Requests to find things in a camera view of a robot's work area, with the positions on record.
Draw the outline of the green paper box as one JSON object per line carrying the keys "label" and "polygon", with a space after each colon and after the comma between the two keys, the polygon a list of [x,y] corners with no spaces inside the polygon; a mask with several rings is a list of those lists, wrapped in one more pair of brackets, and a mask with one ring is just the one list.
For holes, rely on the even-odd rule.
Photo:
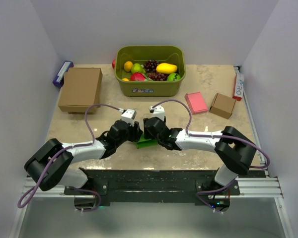
{"label": "green paper box", "polygon": [[138,149],[141,149],[141,148],[145,148],[145,147],[154,146],[157,144],[158,144],[157,140],[152,139],[152,138],[145,138],[145,134],[143,133],[140,136],[139,140],[136,142],[136,147]]}

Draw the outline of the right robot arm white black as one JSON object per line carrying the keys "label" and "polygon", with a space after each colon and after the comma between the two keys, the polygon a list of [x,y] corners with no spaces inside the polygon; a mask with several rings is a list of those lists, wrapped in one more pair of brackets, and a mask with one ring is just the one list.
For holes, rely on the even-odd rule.
{"label": "right robot arm white black", "polygon": [[254,143],[232,126],[222,131],[198,132],[168,128],[157,117],[144,119],[145,136],[155,139],[167,150],[201,150],[216,153],[223,162],[211,183],[212,191],[222,195],[237,176],[245,176],[251,167],[256,149]]}

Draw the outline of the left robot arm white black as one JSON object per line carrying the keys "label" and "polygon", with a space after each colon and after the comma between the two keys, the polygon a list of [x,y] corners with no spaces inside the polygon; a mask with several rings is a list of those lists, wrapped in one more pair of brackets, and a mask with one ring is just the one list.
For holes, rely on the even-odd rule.
{"label": "left robot arm white black", "polygon": [[118,120],[93,142],[70,144],[53,138],[25,163],[24,169],[42,191],[62,185],[75,187],[81,194],[89,194],[93,182],[82,170],[71,169],[70,165],[89,159],[108,158],[126,141],[137,142],[142,133],[137,121],[130,124]]}

